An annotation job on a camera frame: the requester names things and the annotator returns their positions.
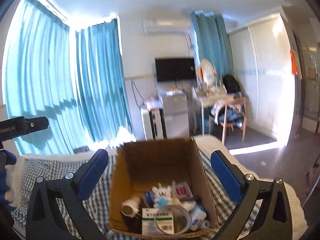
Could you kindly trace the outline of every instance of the flat screen tv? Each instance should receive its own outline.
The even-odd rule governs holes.
[[[180,81],[196,79],[193,58],[155,58],[157,81]]]

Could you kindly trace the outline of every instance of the black bag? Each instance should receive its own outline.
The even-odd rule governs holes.
[[[222,78],[223,84],[227,90],[228,94],[233,94],[236,92],[241,92],[238,81],[234,78],[233,75],[225,75]]]

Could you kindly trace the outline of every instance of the bed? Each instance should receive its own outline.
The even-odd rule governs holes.
[[[214,198],[215,207],[217,211],[217,229],[209,235],[202,237],[203,240],[211,239],[214,234],[221,228],[224,222],[228,219],[229,215],[236,206],[229,200],[225,190],[221,186],[218,178],[210,166],[210,156],[215,150],[221,150],[221,152],[228,158],[228,160],[239,167],[244,173],[251,173],[257,179],[272,181],[272,179],[261,179],[259,176],[244,166],[242,166],[235,157],[233,157],[229,151],[222,145],[221,141],[211,135],[196,136],[196,143],[200,150],[201,158],[206,169],[209,184]],[[94,192],[91,197],[83,202],[84,207],[96,222],[100,230],[107,235],[108,232],[108,189],[111,184],[112,170],[116,162],[116,150],[108,150],[109,153],[109,165],[105,172],[101,176]],[[12,172],[13,177],[13,189],[15,192],[16,203],[18,208],[12,213],[15,220],[14,228],[21,235],[23,239],[25,237],[25,225],[26,215],[28,210],[28,200],[31,195],[31,190],[35,179],[42,175],[46,179],[59,179],[62,178],[67,172],[75,172],[83,162],[88,161],[94,153],[85,152],[78,153],[76,155],[51,155],[51,156],[39,156],[39,155],[25,155],[18,158],[17,164]],[[298,240],[307,229],[307,222],[304,218],[303,210],[300,206],[300,201],[294,189],[285,183],[287,195],[289,198],[289,204],[292,214],[292,229],[293,240]],[[78,232],[70,220],[66,208],[62,200],[58,200],[60,211],[65,218],[65,223],[70,233],[76,237],[79,237]],[[247,235],[253,225],[258,210],[260,208],[261,201],[257,201],[252,214],[245,225],[245,228],[239,238]],[[128,236],[121,236],[116,234],[113,239],[130,239]]]

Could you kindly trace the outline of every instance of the curtain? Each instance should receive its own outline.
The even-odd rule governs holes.
[[[216,68],[217,81],[223,75],[233,74],[231,47],[223,17],[192,12],[191,20],[196,31],[200,62],[204,58],[210,61]]]
[[[117,19],[76,32],[77,100],[93,142],[112,140],[119,127],[132,132]]]
[[[72,154],[87,142],[72,88],[69,27],[37,0],[25,0],[17,13],[5,62],[8,118],[45,116],[49,128],[16,138],[16,146],[21,155]]]

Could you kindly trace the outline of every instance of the gingham fabric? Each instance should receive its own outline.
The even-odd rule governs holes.
[[[224,222],[228,219],[235,204],[229,200],[224,188],[220,184],[217,176],[212,171],[209,158],[201,153],[201,158],[204,163],[205,170],[207,172],[208,181],[214,198],[216,212],[217,212],[217,229],[211,234],[202,236],[201,238],[211,239],[217,231],[221,228]],[[31,196],[33,184],[37,177],[44,176],[47,180],[60,179],[68,172],[76,172],[80,165],[88,160],[83,161],[56,161],[56,160],[40,160],[40,159],[26,159],[24,163],[23,178],[21,184],[21,203],[20,207],[12,212],[12,217],[18,222],[23,228],[26,227],[27,211],[29,199]],[[90,198],[83,202],[83,205],[91,218],[98,225],[103,234],[108,232],[108,213],[109,213],[109,197],[108,191],[111,186],[112,170],[115,166],[116,156],[109,156],[109,164],[101,176],[97,186],[92,192]],[[76,228],[74,227],[68,212],[61,199],[58,199],[58,205],[64,217],[65,223],[73,236],[80,238]],[[253,222],[258,214],[260,205],[256,203],[252,214],[247,221],[244,231],[250,230]],[[134,240],[132,237],[125,235],[116,234],[114,240]]]

